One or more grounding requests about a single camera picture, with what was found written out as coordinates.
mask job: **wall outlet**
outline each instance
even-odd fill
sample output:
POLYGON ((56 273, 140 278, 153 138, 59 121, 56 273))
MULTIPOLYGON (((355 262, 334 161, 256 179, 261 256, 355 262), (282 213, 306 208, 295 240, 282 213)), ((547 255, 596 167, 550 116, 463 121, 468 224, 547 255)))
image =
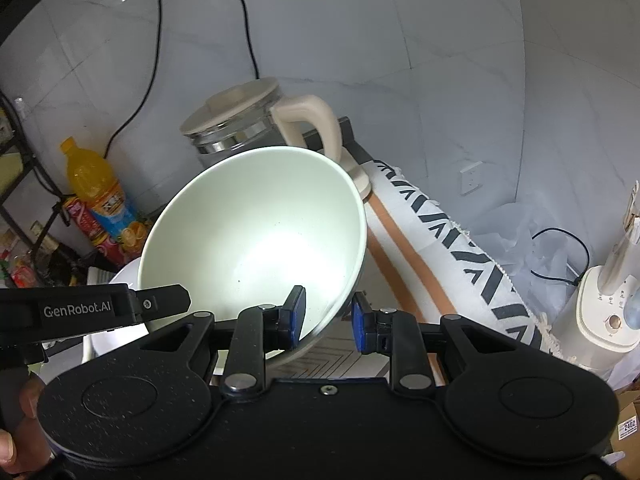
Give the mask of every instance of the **wall outlet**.
POLYGON ((482 162, 475 162, 460 170, 460 195, 466 195, 482 186, 482 162))

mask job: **marble tile wall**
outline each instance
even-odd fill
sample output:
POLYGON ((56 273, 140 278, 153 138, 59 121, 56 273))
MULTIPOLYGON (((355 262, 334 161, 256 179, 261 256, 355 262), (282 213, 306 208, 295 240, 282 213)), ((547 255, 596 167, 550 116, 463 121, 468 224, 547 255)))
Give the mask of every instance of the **marble tile wall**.
MULTIPOLYGON (((454 218, 464 223, 514 200, 524 120, 520 0, 247 4, 262 74, 348 115, 373 156, 400 166, 454 218), (460 196, 459 170, 477 161, 484 184, 460 196)), ((136 108, 155 25, 155 0, 43 0, 0 46, 0 85, 25 99, 28 135, 62 186, 59 143, 73 135, 101 151, 136 108)), ((208 96, 251 78, 237 0, 164 0, 155 87, 110 156, 142 210, 202 170, 180 123, 208 96)))
MULTIPOLYGON (((518 198, 536 194, 603 263, 640 179, 640 0, 521 0, 526 111, 518 198)), ((574 260, 584 259, 578 248, 574 260)))

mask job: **finger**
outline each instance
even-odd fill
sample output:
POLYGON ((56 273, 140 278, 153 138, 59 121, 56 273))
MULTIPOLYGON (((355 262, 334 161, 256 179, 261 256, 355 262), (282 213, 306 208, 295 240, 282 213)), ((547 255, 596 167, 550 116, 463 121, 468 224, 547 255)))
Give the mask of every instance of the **finger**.
POLYGON ((10 474, 25 471, 37 471, 43 468, 51 457, 49 444, 42 433, 37 420, 24 418, 14 433, 15 453, 14 463, 4 466, 10 474))
POLYGON ((44 383, 42 382, 42 379, 37 375, 32 374, 20 390, 20 396, 18 397, 20 400, 20 407, 24 414, 29 418, 36 418, 38 398, 40 397, 43 389, 44 383))
POLYGON ((12 466, 15 463, 15 444, 11 435, 4 430, 0 430, 0 466, 3 468, 12 466))

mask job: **white label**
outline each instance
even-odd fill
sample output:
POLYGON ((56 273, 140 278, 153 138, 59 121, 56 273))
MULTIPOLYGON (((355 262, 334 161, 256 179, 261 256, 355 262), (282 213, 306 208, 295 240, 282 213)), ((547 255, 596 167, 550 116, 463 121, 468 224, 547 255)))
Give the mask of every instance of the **white label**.
POLYGON ((636 431, 638 431, 638 416, 634 415, 618 424, 618 440, 622 440, 636 431))

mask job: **beige handle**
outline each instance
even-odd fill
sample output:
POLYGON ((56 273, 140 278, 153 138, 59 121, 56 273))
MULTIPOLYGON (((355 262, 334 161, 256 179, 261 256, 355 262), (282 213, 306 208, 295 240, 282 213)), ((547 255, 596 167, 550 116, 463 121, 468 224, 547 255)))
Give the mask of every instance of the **beige handle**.
POLYGON ((324 154, 340 162, 342 132, 330 106, 315 95, 283 97, 271 107, 271 116, 289 146, 306 148, 299 126, 300 121, 310 123, 320 134, 324 154))

